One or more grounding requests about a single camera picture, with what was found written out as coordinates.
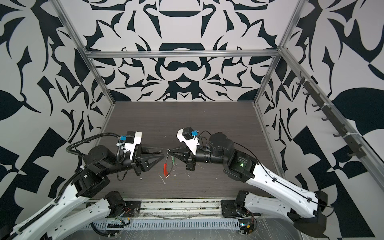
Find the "red handle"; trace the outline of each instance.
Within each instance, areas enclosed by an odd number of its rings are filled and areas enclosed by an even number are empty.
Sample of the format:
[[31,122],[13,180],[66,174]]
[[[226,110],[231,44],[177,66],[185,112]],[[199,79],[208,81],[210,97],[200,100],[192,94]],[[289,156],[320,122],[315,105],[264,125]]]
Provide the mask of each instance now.
[[163,168],[164,176],[168,176],[168,171],[167,171],[167,163],[164,163],[164,168]]

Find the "black mounting plate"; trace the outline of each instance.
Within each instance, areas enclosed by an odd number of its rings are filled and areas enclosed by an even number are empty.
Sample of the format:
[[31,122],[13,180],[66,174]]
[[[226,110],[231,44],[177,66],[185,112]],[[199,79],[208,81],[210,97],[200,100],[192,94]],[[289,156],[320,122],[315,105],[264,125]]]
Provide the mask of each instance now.
[[134,212],[140,213],[140,201],[125,201],[125,205],[129,209],[124,209],[124,215],[122,217],[132,217]]
[[241,217],[243,214],[239,214],[236,211],[235,200],[221,200],[221,212],[225,218]]

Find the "patterned backdrop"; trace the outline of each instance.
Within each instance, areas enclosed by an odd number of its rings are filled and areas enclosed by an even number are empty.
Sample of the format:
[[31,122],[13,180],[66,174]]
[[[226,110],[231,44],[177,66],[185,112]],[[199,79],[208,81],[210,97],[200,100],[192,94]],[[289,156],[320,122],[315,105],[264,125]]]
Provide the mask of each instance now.
[[271,57],[95,59],[116,101],[253,100]]
[[[309,0],[288,50],[373,149],[382,149],[383,1]],[[384,193],[281,60],[259,106],[285,177],[323,190],[333,240],[382,239]],[[327,208],[325,214],[331,213]]]
[[47,0],[1,1],[0,59],[1,228],[56,197],[110,104]]
[[93,51],[277,48],[298,0],[62,0]]
[[384,158],[384,1],[310,0],[289,51]]

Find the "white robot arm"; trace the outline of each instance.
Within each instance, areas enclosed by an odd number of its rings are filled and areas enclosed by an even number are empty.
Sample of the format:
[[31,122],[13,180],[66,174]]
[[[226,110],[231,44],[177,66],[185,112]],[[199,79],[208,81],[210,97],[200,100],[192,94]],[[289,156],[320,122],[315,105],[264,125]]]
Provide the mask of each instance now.
[[[105,146],[96,146],[87,155],[73,150],[81,144],[103,136],[118,138],[116,155]],[[142,146],[141,136],[141,132],[128,131],[126,136],[107,132],[69,145],[67,152],[81,156],[85,166],[68,179],[54,200],[30,218],[15,225],[5,238],[61,240],[97,219],[121,215],[125,202],[118,191],[112,191],[94,205],[66,217],[74,208],[95,196],[110,183],[108,174],[134,169],[139,176],[141,172],[149,171],[164,158],[163,154],[159,154],[161,148]],[[110,235],[95,231],[103,236]]]
[[328,195],[322,191],[302,189],[274,174],[252,157],[234,147],[234,142],[222,132],[212,134],[207,146],[199,145],[199,132],[191,127],[180,129],[177,138],[185,145],[170,149],[169,154],[187,164],[194,171],[196,162],[223,164],[224,173],[236,181],[258,187],[276,198],[266,198],[240,191],[235,201],[236,209],[244,215],[265,213],[293,223],[299,231],[322,237],[326,217],[322,211],[327,206]]

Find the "wooden tabletop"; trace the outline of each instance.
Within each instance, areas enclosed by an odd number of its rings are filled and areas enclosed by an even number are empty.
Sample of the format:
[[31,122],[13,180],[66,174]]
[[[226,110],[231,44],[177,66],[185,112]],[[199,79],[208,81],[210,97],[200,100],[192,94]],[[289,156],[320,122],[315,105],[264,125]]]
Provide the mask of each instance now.
[[[250,149],[260,162],[275,172],[255,110],[248,101],[117,102],[104,132],[125,135],[127,131],[140,131],[142,144],[166,150],[181,144],[176,137],[177,131],[189,126],[200,132],[223,132],[232,141]],[[203,136],[209,139],[209,134],[205,134]],[[116,152],[115,138],[104,137],[99,144]],[[235,145],[235,148],[250,154],[240,146]],[[269,196],[257,187],[232,180],[223,173],[221,164],[197,163],[195,171],[191,172],[186,171],[185,163],[176,159],[174,170],[165,178],[164,162],[162,160],[141,176],[130,170],[123,181],[118,181],[115,174],[109,175],[111,183],[95,198],[103,198],[113,190],[119,191],[123,198],[136,199],[236,197],[239,190]]]

